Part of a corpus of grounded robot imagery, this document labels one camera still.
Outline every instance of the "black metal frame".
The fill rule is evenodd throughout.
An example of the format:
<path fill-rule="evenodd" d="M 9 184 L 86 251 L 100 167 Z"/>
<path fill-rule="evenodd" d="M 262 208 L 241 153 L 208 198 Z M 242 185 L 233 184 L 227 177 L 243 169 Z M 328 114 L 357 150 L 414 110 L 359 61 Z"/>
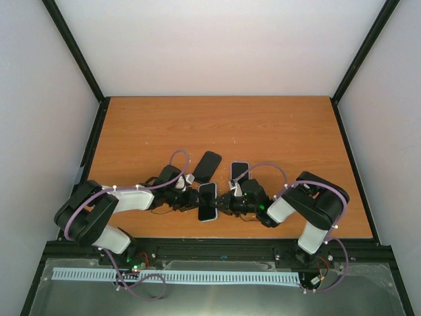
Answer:
<path fill-rule="evenodd" d="M 70 52 L 72 53 L 75 61 L 80 67 L 86 81 L 92 89 L 92 92 L 96 96 L 99 102 L 99 109 L 89 140 L 86 145 L 86 150 L 82 158 L 81 167 L 83 167 L 82 176 L 80 182 L 87 180 L 89 170 L 95 155 L 95 149 L 101 135 L 101 129 L 107 114 L 110 98 L 104 97 L 99 88 L 92 72 L 90 71 L 86 60 L 84 59 L 82 52 L 80 51 L 73 35 L 71 34 L 66 22 L 60 10 L 54 0 L 42 0 L 46 9 L 51 15 L 54 23 L 56 24 L 59 32 L 61 33 L 64 41 L 66 42 Z M 348 154 L 349 161 L 357 187 L 361 196 L 364 210 L 372 231 L 373 239 L 348 239 L 344 240 L 345 247 L 349 253 L 349 257 L 353 257 L 357 262 L 361 263 L 387 263 L 390 266 L 393 278 L 395 280 L 396 287 L 398 289 L 401 301 L 404 306 L 404 310 L 407 315 L 414 315 L 412 310 L 405 286 L 403 284 L 401 274 L 396 264 L 395 256 L 390 246 L 380 245 L 380 239 L 372 218 L 372 214 L 367 202 L 367 198 L 364 193 L 364 188 L 360 179 L 360 175 L 355 163 L 351 147 L 347 138 L 345 128 L 342 123 L 341 115 L 339 113 L 338 105 L 343 97 L 346 89 L 349 87 L 352 79 L 360 68 L 365 57 L 369 53 L 371 47 L 374 45 L 377 37 L 388 21 L 389 17 L 393 13 L 395 7 L 399 3 L 399 0 L 386 0 L 382 7 L 377 19 L 374 21 L 370 31 L 368 32 L 365 40 L 363 41 L 357 55 L 353 59 L 353 62 L 349 66 L 349 69 L 345 73 L 341 83 L 339 84 L 334 96 L 331 98 L 332 109 L 334 111 L 339 130 L 345 145 L 345 149 Z M 161 238 L 137 238 L 149 252 L 155 253 L 154 263 L 168 260 L 235 260 L 235 261 L 273 261 L 277 267 L 289 268 L 293 271 L 300 273 L 315 272 L 315 267 L 312 268 L 301 268 L 295 263 L 285 261 L 280 256 L 279 260 L 276 260 L 276 254 L 283 254 L 296 245 L 297 240 L 295 239 L 281 239 L 281 240 L 249 240 L 249 239 L 161 239 Z M 327 246 L 323 247 L 323 251 L 328 251 L 335 261 L 340 262 L 344 260 L 344 254 L 339 245 L 335 242 L 330 242 Z M 21 316 L 29 315 L 32 302 L 35 297 L 35 293 L 39 284 L 39 280 L 42 274 L 42 270 L 45 266 L 45 261 L 49 258 L 97 258 L 104 260 L 99 252 L 93 247 L 79 248 L 73 242 L 67 242 L 62 240 L 62 234 L 59 235 L 58 240 L 54 242 L 48 242 L 37 273 L 34 277 L 34 281 L 26 298 L 24 308 Z"/>

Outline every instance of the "white smartphone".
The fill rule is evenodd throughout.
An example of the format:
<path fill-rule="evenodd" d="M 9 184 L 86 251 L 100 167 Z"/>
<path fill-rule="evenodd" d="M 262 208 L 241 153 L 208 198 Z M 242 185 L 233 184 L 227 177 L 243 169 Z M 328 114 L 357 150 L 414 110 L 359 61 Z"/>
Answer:
<path fill-rule="evenodd" d="M 250 165 L 245 161 L 234 161 L 231 163 L 231 180 L 240 176 L 241 173 L 247 171 L 248 168 L 250 168 Z M 244 174 L 241 179 L 238 180 L 239 185 L 242 185 L 246 180 L 250 180 L 250 171 Z"/>
<path fill-rule="evenodd" d="M 216 183 L 205 183 L 199 186 L 199 197 L 202 201 L 199 206 L 199 221 L 209 222 L 218 218 L 218 209 L 207 205 L 208 202 L 216 199 Z"/>

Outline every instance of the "wooden table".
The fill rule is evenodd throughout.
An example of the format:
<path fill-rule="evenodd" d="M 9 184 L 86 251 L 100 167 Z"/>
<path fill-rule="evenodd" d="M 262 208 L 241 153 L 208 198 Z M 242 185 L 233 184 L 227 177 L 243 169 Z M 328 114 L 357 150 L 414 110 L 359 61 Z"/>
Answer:
<path fill-rule="evenodd" d="M 321 176 L 351 196 L 334 235 L 372 237 L 328 97 L 113 97 L 89 179 L 107 186 L 143 182 L 157 176 L 180 148 L 190 153 L 188 172 L 206 150 L 222 156 L 212 178 L 219 194 L 228 191 L 232 161 L 277 163 L 290 182 L 302 171 Z M 178 154 L 174 164 L 181 169 L 184 159 Z M 269 196 L 284 183 L 272 167 L 257 168 L 252 177 Z M 113 215 L 110 224 L 137 237 L 296 238 L 305 220 L 295 213 L 278 228 L 266 228 L 220 213 L 216 221 L 201 223 L 193 209 L 165 215 L 127 211 Z"/>

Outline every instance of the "black smartphone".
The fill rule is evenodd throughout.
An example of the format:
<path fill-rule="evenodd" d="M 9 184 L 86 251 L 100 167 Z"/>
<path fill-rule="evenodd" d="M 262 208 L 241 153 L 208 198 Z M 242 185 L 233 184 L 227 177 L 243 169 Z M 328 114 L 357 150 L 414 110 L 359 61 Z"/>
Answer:
<path fill-rule="evenodd" d="M 216 183 L 205 183 L 199 186 L 199 220 L 201 222 L 214 221 L 218 218 L 218 210 L 209 205 L 216 199 Z"/>
<path fill-rule="evenodd" d="M 221 156 L 219 156 L 217 153 L 207 151 L 203 155 L 199 164 L 196 166 L 196 169 L 193 171 L 195 181 L 201 184 L 211 181 L 211 178 L 215 173 L 216 168 L 218 168 L 221 160 Z"/>
<path fill-rule="evenodd" d="M 248 168 L 250 168 L 249 163 L 244 161 L 234 161 L 231 163 L 231 180 L 240 176 L 240 174 L 245 172 Z M 250 180 L 250 171 L 238 180 L 239 185 L 242 185 L 246 180 Z"/>

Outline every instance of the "white wall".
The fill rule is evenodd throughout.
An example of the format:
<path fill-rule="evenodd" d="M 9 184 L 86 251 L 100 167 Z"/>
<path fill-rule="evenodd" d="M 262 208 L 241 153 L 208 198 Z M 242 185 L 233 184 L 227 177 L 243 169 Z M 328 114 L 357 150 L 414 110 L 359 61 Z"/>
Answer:
<path fill-rule="evenodd" d="M 339 104 L 382 242 L 421 315 L 421 2 L 401 1 Z"/>
<path fill-rule="evenodd" d="M 0 1 L 0 315 L 19 315 L 97 102 L 41 1 Z"/>
<path fill-rule="evenodd" d="M 105 95 L 332 95 L 384 0 L 58 0 Z"/>

